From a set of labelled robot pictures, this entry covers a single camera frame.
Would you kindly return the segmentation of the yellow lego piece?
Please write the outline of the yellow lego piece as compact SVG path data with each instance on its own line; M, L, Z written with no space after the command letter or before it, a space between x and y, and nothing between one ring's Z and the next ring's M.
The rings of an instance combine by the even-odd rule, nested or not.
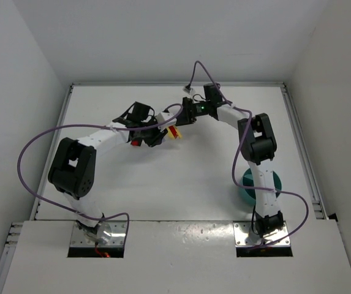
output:
M169 126L167 127L167 132L168 132L168 136L171 139L180 139L182 138L181 132L178 130L178 128L176 126Z

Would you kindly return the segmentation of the red lego piece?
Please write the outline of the red lego piece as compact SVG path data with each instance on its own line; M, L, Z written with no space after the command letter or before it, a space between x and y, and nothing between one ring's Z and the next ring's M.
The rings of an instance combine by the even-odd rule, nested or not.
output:
M177 138L178 137L178 133L177 133L176 128L174 126L170 126L168 128L168 131L171 134L172 138Z

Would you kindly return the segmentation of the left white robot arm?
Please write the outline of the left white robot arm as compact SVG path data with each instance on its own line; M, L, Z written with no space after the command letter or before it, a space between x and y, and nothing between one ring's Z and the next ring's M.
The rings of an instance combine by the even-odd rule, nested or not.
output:
M105 237L105 225L100 220L104 214L89 194L94 184L96 159L124 143L140 146L145 142L150 147L161 144L167 134L163 123L172 115L166 111L151 116L150 109L136 102L107 124L106 129L78 139L66 137L59 142L48 181L77 212L79 229L93 241L99 242Z

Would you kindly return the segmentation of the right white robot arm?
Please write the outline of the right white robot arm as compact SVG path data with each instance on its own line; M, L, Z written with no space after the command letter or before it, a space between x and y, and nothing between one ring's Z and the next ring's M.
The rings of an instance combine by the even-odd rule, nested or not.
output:
M253 186L249 189L255 193L251 230L261 238L280 230L284 226L284 217L277 202L279 192L271 166L277 143L269 116L265 113L254 116L236 107L233 102L223 98L218 85L214 83L205 84L203 89L205 98L195 101L191 85L183 88L188 96L183 98L183 111L178 116L177 125L193 124L199 116L209 115L238 131L240 145L236 154L242 155L249 164L253 179Z

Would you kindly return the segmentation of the teal divided round container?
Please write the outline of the teal divided round container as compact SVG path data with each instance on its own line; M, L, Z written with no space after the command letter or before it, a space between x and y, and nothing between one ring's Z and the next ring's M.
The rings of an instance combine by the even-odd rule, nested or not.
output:
M279 175L274 171L273 172L273 179L274 179L274 186L276 190L281 190L282 189L282 182L279 177ZM252 177L252 172L251 169L248 168L244 173L240 181L241 186L246 186L246 187L253 187L254 186L254 180ZM245 189L245 188L239 188L239 193L240 197L249 205L249 206L254 206L256 201L255 201L255 190L253 189Z

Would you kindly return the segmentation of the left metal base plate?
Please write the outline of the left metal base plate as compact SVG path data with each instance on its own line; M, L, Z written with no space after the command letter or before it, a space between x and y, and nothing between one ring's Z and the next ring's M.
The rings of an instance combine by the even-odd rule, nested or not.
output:
M88 231L79 222L73 226L70 247L93 248L122 248L126 237L126 221L107 221L97 224L95 230Z

